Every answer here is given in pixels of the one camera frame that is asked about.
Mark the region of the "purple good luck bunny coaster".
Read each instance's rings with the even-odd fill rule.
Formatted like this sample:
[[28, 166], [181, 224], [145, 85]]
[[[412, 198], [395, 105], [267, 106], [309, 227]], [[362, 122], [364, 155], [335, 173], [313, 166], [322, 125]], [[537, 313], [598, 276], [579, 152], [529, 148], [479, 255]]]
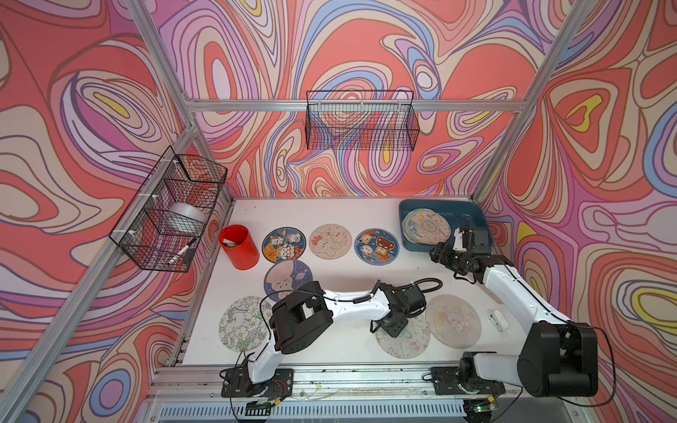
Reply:
[[280, 301], [293, 290], [312, 282], [311, 269], [300, 260], [275, 264], [264, 277], [264, 290], [269, 301]]

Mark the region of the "pink checkered bunny coaster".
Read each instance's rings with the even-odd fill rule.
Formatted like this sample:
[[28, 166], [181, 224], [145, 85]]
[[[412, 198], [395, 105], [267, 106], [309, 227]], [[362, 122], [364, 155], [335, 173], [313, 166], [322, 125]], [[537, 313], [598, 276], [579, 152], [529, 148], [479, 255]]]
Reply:
[[350, 232], [338, 224], [324, 224], [310, 235], [310, 251], [324, 260], [335, 260], [347, 255], [353, 246]]

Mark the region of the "blue denim bear coaster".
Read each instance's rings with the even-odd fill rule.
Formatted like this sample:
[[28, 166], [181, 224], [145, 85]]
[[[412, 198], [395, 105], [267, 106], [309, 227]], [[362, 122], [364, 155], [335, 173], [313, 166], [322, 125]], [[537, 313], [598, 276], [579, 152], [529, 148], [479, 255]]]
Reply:
[[369, 265], [384, 266], [393, 263], [400, 253], [400, 243], [382, 228], [361, 231], [354, 241], [356, 255]]

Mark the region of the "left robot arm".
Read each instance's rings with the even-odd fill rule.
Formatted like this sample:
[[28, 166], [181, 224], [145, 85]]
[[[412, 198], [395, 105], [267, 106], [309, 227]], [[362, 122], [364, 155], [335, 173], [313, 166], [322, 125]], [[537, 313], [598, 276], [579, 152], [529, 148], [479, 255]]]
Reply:
[[414, 283], [394, 287], [379, 281], [369, 291], [337, 293], [312, 281], [273, 306], [269, 340], [247, 364], [250, 382], [271, 381], [285, 356], [306, 349], [333, 324], [364, 321], [370, 332], [396, 338], [426, 306], [425, 294]]

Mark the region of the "white butterfly doodle coaster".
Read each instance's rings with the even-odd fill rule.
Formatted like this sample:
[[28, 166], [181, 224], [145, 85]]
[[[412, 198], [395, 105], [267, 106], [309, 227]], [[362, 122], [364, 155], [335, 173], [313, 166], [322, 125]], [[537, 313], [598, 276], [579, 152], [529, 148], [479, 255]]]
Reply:
[[430, 328], [424, 315], [408, 321], [407, 326], [396, 337], [388, 335], [383, 329], [376, 332], [377, 343], [392, 357], [408, 360], [420, 356], [428, 348], [431, 339]]

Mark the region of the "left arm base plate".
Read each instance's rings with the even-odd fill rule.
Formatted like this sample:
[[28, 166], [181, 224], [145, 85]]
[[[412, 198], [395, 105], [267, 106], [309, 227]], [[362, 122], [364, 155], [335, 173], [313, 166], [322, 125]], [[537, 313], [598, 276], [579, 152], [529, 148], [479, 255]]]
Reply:
[[252, 382], [246, 367], [226, 368], [220, 371], [222, 398], [284, 399], [292, 395], [294, 370], [278, 368], [266, 382]]

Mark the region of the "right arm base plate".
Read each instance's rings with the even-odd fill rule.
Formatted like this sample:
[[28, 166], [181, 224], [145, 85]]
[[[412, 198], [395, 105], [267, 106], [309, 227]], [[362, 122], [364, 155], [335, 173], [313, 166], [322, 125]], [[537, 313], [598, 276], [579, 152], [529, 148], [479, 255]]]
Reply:
[[506, 393], [502, 382], [479, 378], [473, 370], [461, 370], [459, 367], [433, 367], [429, 370], [427, 381], [432, 382], [435, 394], [501, 396]]

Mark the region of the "peach floral wreath coaster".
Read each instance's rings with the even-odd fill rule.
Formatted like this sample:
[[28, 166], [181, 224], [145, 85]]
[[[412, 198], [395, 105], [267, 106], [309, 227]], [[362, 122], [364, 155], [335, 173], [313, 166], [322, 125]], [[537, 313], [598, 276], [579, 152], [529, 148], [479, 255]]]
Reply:
[[410, 211], [403, 218], [401, 225], [405, 239], [415, 244], [436, 245], [444, 243], [452, 236], [449, 222], [428, 208]]

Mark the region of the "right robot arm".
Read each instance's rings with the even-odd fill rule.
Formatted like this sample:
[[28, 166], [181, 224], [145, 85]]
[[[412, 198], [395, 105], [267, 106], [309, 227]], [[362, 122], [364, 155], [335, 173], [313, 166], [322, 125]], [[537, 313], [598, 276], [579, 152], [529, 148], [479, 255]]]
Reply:
[[464, 226], [429, 254], [457, 277], [492, 292], [516, 318], [526, 338], [517, 355], [467, 352], [459, 363], [460, 387], [511, 384], [536, 398], [590, 398], [599, 389], [598, 337], [547, 303], [507, 257], [488, 245], [488, 229]]

